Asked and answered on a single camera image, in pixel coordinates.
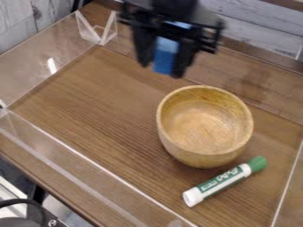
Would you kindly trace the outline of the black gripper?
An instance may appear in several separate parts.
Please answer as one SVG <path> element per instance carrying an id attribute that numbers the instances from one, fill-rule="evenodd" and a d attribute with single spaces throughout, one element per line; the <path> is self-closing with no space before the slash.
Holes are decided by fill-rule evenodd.
<path id="1" fill-rule="evenodd" d="M 200 0 L 120 0 L 120 22 L 132 26 L 136 59 L 143 67 L 153 60 L 156 36 L 179 42 L 172 78 L 183 77 L 197 51 L 216 53 L 226 28 L 224 20 Z"/>

